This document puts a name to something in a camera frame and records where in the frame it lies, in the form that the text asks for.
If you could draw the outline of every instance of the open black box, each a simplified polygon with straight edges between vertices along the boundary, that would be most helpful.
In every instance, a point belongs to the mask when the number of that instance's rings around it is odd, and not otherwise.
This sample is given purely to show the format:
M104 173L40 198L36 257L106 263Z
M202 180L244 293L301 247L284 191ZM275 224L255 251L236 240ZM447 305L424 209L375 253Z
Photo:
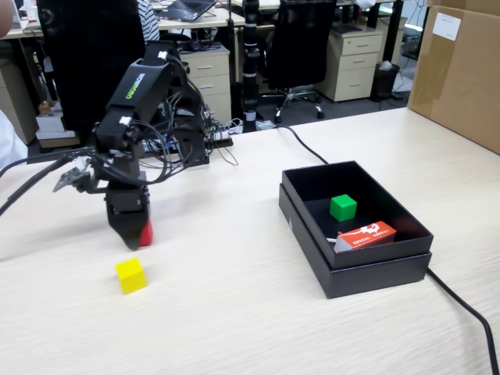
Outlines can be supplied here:
M354 219L339 223L330 200L358 202ZM422 280L434 236L357 162L283 171L280 207L328 298ZM327 238L377 221L396 229L395 242L336 253Z

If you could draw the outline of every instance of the light wooden table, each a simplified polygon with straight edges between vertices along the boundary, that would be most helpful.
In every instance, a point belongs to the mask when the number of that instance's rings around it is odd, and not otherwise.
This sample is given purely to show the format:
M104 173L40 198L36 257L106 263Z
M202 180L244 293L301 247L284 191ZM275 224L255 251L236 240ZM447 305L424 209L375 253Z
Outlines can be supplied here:
M172 29L200 29L203 27L226 27L227 19L229 18L229 12L227 9L215 8L210 9L210 13L216 16L210 16L208 13L204 14L198 18L195 22L180 22L176 20L166 20L161 19L159 22L160 30L172 30ZM239 16L238 14L231 14L231 18L234 20L235 26L245 25L245 18Z
M378 4L384 4L385 2L395 2L395 0L377 0ZM337 1L337 6L343 5L354 5L353 1ZM243 6L243 0L233 0L231 5ZM272 10L280 8L280 0L259 0L259 10Z
M294 128L328 161L360 163L434 234L432 269L498 348L500 156L408 109ZM215 151L151 187L155 238L137 252L102 195L52 193L61 173L13 205L0 230L2 373L490 373L482 326L429 277L326 300L278 207L281 171L319 163L290 132L236 136L231 150L238 167ZM0 202L42 167L9 171ZM114 267L135 256L149 285L123 296Z
M210 9L210 12L215 14L215 16L210 16L205 14L198 18L195 22L180 22L176 20L166 20L161 19L159 21L160 30L172 30L172 29L200 29L203 27L225 27L227 26L227 19L229 18L229 12L227 9L216 8ZM231 15L234 20L235 26L245 25L245 18L239 16L238 14ZM21 21L21 26L25 27L27 21ZM32 38L32 37L43 37L43 33L40 31L28 31L23 29L11 30L3 39L21 39L21 38Z

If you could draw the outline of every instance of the office chair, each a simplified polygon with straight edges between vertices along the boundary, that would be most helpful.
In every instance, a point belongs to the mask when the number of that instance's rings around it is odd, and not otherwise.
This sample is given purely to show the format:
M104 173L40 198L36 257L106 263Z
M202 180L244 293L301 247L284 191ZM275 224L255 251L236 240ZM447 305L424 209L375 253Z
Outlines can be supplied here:
M280 0L276 29L269 43L261 41L259 70L269 87L279 94L260 95L281 98L275 123L281 122L281 110L291 101L314 104L319 119L321 97L315 90L293 92L292 88L316 84L327 73L327 42L334 22L337 0ZM315 95L315 100L306 96Z
M38 0L66 128L90 134L145 42L137 0Z

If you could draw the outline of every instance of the drawer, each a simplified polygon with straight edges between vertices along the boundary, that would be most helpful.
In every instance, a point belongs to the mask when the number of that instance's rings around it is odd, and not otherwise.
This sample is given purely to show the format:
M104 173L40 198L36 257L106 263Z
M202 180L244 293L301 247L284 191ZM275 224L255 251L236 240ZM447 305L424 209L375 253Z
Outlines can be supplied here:
M229 75L199 77L192 79L193 84L200 90L203 97L205 95L229 93Z
M229 74L229 58L227 55L183 59L189 64L189 78L223 76Z
M342 55L358 55L360 53L371 53L380 51L382 46L382 35L371 35L369 37L346 37L342 44Z
M6 88L0 88L0 108L12 108L14 106L10 94Z
M335 101L368 98L372 91L375 68L338 72Z
M213 118L226 125L231 120L231 99L229 94L206 95L203 97L210 107Z
M339 70L353 70L373 68L377 64L378 53L366 53L364 55L341 56L338 64Z

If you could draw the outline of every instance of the person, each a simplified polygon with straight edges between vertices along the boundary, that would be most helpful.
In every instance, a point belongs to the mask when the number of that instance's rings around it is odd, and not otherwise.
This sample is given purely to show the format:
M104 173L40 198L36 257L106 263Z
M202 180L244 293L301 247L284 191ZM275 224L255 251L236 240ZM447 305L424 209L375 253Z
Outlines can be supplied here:
M137 5L139 16L141 17L144 41L158 41L159 25L151 3L149 2L149 0L137 0Z
M12 25L12 4L10 0L0 0L0 38L7 35ZM0 169L16 160L26 158L27 154L27 147L17 137L14 126L0 110Z
M10 0L0 0L0 38L3 38L13 26L13 9Z

